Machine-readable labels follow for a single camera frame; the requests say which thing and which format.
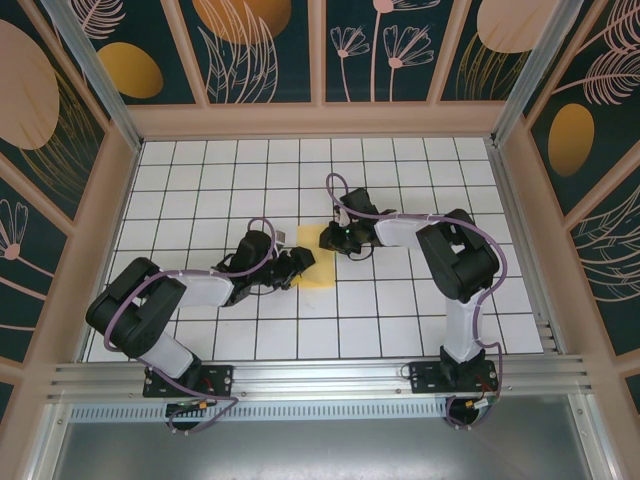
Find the dark teal panel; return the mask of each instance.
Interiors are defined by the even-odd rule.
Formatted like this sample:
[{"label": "dark teal panel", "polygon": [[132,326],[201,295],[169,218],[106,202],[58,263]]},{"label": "dark teal panel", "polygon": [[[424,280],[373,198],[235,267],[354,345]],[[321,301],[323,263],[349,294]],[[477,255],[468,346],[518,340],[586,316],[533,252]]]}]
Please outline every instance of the dark teal panel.
[{"label": "dark teal panel", "polygon": [[[409,3],[425,8],[402,10],[396,7],[393,12],[380,15],[374,73],[375,99],[378,102],[388,102],[391,98],[391,72],[393,70],[389,59],[398,58],[398,55],[394,54],[399,54],[405,60],[411,60],[412,56],[417,55],[413,60],[419,64],[403,66],[394,70],[392,100],[424,101],[429,93],[433,71],[438,61],[453,2],[452,0],[443,0],[437,3],[422,0]],[[373,2],[327,1],[327,102],[347,101],[345,82],[351,101],[371,101],[371,63],[376,19],[377,11]],[[358,34],[357,38],[348,33],[345,36],[347,28],[361,28],[362,33]],[[418,37],[420,30],[425,28],[429,40],[421,37],[405,52],[405,47],[409,46],[414,36]],[[337,40],[338,47],[348,47],[346,51],[355,53],[344,58],[344,62],[341,61],[332,41],[332,30],[334,38],[338,33],[342,35],[342,41]],[[397,48],[394,48],[395,40],[398,41]],[[359,44],[359,49],[354,50],[355,44]],[[389,47],[391,57],[387,53],[385,44]]]},{"label": "dark teal panel", "polygon": [[44,51],[58,74],[62,99],[57,127],[43,147],[21,150],[0,139],[0,153],[73,219],[104,131],[17,1],[0,2],[0,19],[22,30]]},{"label": "dark teal panel", "polygon": [[640,348],[640,168],[571,235],[616,355]]},{"label": "dark teal panel", "polygon": [[[584,86],[589,85],[585,83],[585,78],[594,62],[602,55],[611,55],[612,49],[607,45],[601,33],[607,28],[609,13],[614,5],[614,2],[609,2],[609,5],[600,14],[587,37],[587,42],[592,38],[595,40],[587,48],[576,54],[558,83],[558,87],[531,128],[531,133],[544,161],[558,202],[565,214],[640,139],[637,118],[638,111],[640,111],[640,88],[635,86],[638,82],[633,80],[632,75],[628,75],[630,79],[629,89],[626,92],[628,96],[615,96],[615,101],[619,104],[612,104],[611,102],[606,104],[600,97],[587,97],[584,90]],[[634,20],[632,28],[636,32],[640,32],[640,25],[637,19]],[[634,61],[635,59],[635,68],[637,69],[638,50],[636,49],[625,55],[628,56],[628,60]],[[615,71],[604,73],[608,75],[616,74]],[[605,86],[602,91],[609,91],[609,87]],[[549,134],[556,115],[563,107],[569,104],[581,105],[589,111],[595,125],[595,138],[591,151],[582,167],[571,176],[561,176],[551,167],[548,151]],[[571,145],[573,139],[580,138],[581,135],[582,132],[578,130],[571,132],[572,138],[567,137],[567,143]]]},{"label": "dark teal panel", "polygon": [[36,327],[67,237],[1,179],[0,223],[0,357],[22,362],[33,331],[9,327]]},{"label": "dark teal panel", "polygon": [[[238,100],[240,100],[240,103],[311,101],[309,13],[307,0],[291,0],[291,18],[284,30],[273,39],[277,63],[274,61],[276,60],[274,55],[262,56],[265,59],[268,58],[269,62],[258,61],[258,63],[255,63],[258,58],[256,51],[260,52],[261,48],[257,48],[256,51],[250,51],[247,56],[247,48],[240,46],[238,50],[235,51],[239,57],[245,58],[245,60],[233,64],[231,58],[234,45],[221,38],[218,39],[219,44],[217,51],[220,54],[221,64],[225,65],[228,72],[235,71],[235,81],[232,79],[232,81],[228,82],[231,85],[229,89],[213,87],[214,79],[223,78],[224,76],[216,75],[215,73],[210,75],[207,40],[204,39],[199,28],[204,31],[209,41],[216,41],[216,36],[205,26],[196,13],[193,7],[193,0],[180,0],[180,7],[182,8],[182,14],[187,24],[203,83],[207,85],[207,80],[210,79],[209,85],[212,89],[208,89],[208,97],[211,103],[235,103]],[[220,15],[221,18],[228,18],[223,10],[219,11],[218,15]],[[250,73],[248,74],[247,67],[250,63],[252,67],[250,67]],[[271,65],[273,69],[267,76],[262,77],[264,81],[261,82],[260,72],[266,71],[269,65]],[[270,87],[262,89],[264,84],[271,85],[272,82],[276,80],[276,75],[277,83],[274,84],[275,92],[273,88]],[[244,81],[247,76],[251,79],[251,82],[248,84]]]},{"label": "dark teal panel", "polygon": [[4,412],[7,411],[12,392],[13,385],[0,382],[0,425],[2,425],[2,417],[4,417]]},{"label": "dark teal panel", "polygon": [[631,393],[631,398],[633,398],[633,403],[636,406],[638,415],[640,415],[640,375],[627,377],[626,380],[627,387],[629,387],[629,392]]}]

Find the black mounting plate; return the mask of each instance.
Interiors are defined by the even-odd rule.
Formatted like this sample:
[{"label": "black mounting plate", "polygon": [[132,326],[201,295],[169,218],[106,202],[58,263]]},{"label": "black mounting plate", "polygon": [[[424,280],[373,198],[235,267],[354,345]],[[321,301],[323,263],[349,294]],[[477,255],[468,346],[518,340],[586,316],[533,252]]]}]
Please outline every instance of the black mounting plate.
[{"label": "black mounting plate", "polygon": [[[202,379],[194,390],[218,397],[231,396],[231,386],[233,385],[233,367],[231,365],[203,365],[200,369]],[[157,373],[145,369],[144,388],[142,396],[145,398],[184,398],[186,393],[167,384]],[[209,386],[204,379],[208,379],[213,387],[213,392],[209,391]]]},{"label": "black mounting plate", "polygon": [[481,393],[482,384],[476,375],[479,375],[493,390],[498,388],[496,367],[491,360],[480,362],[473,372],[460,378],[456,386],[452,386],[442,374],[440,360],[411,362],[403,368],[402,375],[407,374],[407,369],[412,393]]}]

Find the yellow cloth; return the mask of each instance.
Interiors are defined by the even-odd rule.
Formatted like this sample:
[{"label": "yellow cloth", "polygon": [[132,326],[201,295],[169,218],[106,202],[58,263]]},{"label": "yellow cloth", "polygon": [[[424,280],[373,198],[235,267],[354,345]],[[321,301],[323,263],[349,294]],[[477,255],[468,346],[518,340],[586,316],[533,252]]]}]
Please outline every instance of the yellow cloth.
[{"label": "yellow cloth", "polygon": [[298,227],[298,246],[308,248],[316,263],[298,277],[299,288],[331,288],[336,284],[336,264],[334,252],[318,246],[320,234],[327,225],[300,225]]}]

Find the purple cable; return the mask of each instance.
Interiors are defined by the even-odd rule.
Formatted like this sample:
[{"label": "purple cable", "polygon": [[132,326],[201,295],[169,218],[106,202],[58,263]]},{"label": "purple cable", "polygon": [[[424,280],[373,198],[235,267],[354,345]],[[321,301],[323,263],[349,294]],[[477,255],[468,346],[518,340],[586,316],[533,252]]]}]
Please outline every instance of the purple cable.
[{"label": "purple cable", "polygon": [[[122,305],[120,305],[118,310],[116,310],[116,313],[111,318],[111,321],[109,322],[109,325],[107,325],[107,329],[104,332],[104,347],[107,350],[109,350],[110,352],[119,352],[120,351],[119,349],[112,347],[111,343],[110,343],[111,334],[113,333],[113,329],[115,328],[116,324],[118,323],[118,320],[120,320],[120,317],[122,316],[122,314],[124,313],[126,308],[131,304],[131,302],[133,302],[133,300],[138,296],[138,294],[142,290],[147,288],[149,285],[151,285],[153,282],[158,280],[159,278],[167,277],[167,276],[178,276],[179,277],[179,276],[182,276],[182,275],[185,275],[185,274],[186,275],[200,275],[200,276],[221,277],[221,278],[236,278],[236,277],[244,277],[244,276],[247,276],[247,275],[251,275],[255,271],[257,271],[260,268],[262,268],[264,266],[264,264],[269,261],[269,258],[271,257],[271,253],[275,251],[275,248],[276,248],[276,231],[275,231],[275,228],[273,227],[273,224],[269,220],[267,220],[266,218],[262,218],[262,217],[252,218],[251,220],[249,220],[249,224],[247,225],[247,230],[249,230],[251,228],[251,225],[253,225],[253,223],[257,222],[257,221],[262,221],[265,225],[267,225],[267,227],[269,227],[269,231],[271,233],[271,246],[269,247],[269,251],[267,252],[267,255],[265,255],[265,257],[257,265],[255,265],[254,267],[251,267],[248,270],[245,270],[244,272],[239,272],[239,273],[222,273],[222,272],[216,272],[216,271],[213,271],[213,270],[169,270],[169,271],[166,271],[166,272],[158,272],[155,275],[150,276],[144,282],[142,282],[140,285],[138,285],[133,290],[133,292],[131,292],[131,294],[126,298],[126,300],[122,303]],[[141,360],[140,358],[138,358],[137,360],[140,363],[146,365],[148,368],[151,368],[152,370],[154,370],[169,385],[171,385],[172,387],[174,387],[174,388],[176,388],[176,389],[178,389],[178,390],[180,390],[180,391],[182,391],[182,392],[184,392],[184,393],[186,393],[188,395],[192,395],[194,397],[204,398],[204,399],[207,399],[207,400],[215,400],[215,401],[231,400],[231,403],[229,405],[227,405],[225,408],[223,408],[222,411],[220,411],[211,420],[207,420],[206,422],[197,425],[196,427],[192,428],[191,430],[183,432],[184,435],[188,435],[189,433],[201,432],[205,428],[213,425],[220,417],[222,417],[225,413],[227,413],[227,411],[229,411],[231,408],[233,408],[238,403],[238,398],[236,398],[236,397],[219,397],[219,396],[216,396],[216,395],[207,395],[207,394],[204,394],[202,392],[197,392],[195,390],[191,390],[189,388],[183,387],[182,385],[180,385],[178,382],[176,382],[174,379],[172,379],[169,375],[164,373],[159,368],[156,368],[156,367],[150,365],[149,363],[145,362],[144,360]],[[178,432],[178,430],[173,426],[173,420],[174,420],[174,418],[176,417],[177,414],[179,414],[179,412],[175,412],[173,415],[171,415],[171,417],[169,417],[169,426],[172,428],[174,433]]]},{"label": "purple cable", "polygon": [[[484,238],[487,241],[487,243],[489,243],[489,245],[491,245],[493,249],[497,252],[498,256],[500,257],[500,263],[502,264],[502,273],[500,274],[500,277],[498,278],[496,283],[494,283],[491,286],[491,288],[489,288],[482,295],[480,295],[480,298],[478,298],[478,301],[476,302],[476,306],[473,311],[473,339],[476,342],[476,344],[481,348],[484,348],[484,349],[489,349],[493,347],[498,348],[498,389],[496,390],[496,397],[500,397],[500,391],[502,389],[502,346],[500,345],[500,342],[495,342],[492,344],[483,343],[482,340],[480,340],[480,334],[478,332],[478,320],[480,318],[482,303],[487,299],[487,297],[489,297],[489,295],[495,292],[498,289],[498,287],[500,287],[500,285],[502,285],[505,279],[507,278],[507,257],[505,256],[502,248],[500,248],[500,245],[498,245],[498,242],[496,242],[488,233],[486,233],[484,230],[479,229],[474,224],[465,222],[463,220],[458,220],[456,218],[449,218],[444,215],[411,214],[411,213],[391,213],[388,215],[371,215],[367,213],[361,213],[351,208],[345,207],[333,193],[333,188],[331,187],[331,179],[334,177],[339,179],[344,185],[345,190],[349,192],[347,181],[344,179],[342,175],[338,173],[330,173],[329,175],[327,175],[327,179],[325,181],[327,192],[329,193],[329,196],[331,197],[331,200],[335,205],[337,205],[338,207],[343,209],[345,212],[350,213],[353,216],[360,217],[360,218],[369,218],[371,220],[388,220],[391,218],[410,218],[415,220],[433,220],[434,222],[451,223],[453,225],[459,225],[461,227],[465,227],[471,230],[472,232],[477,233],[482,238]],[[449,399],[447,400],[447,405],[445,408],[445,414],[446,414],[445,420],[452,427],[458,428],[460,426],[464,426],[464,424],[462,424],[455,418],[451,417],[450,415],[451,405],[453,404],[453,401],[455,399],[456,399],[456,396],[454,395],[452,397],[449,397]],[[479,420],[475,422],[476,426],[486,421],[489,411],[491,411],[491,408],[489,408],[488,411]]]}]

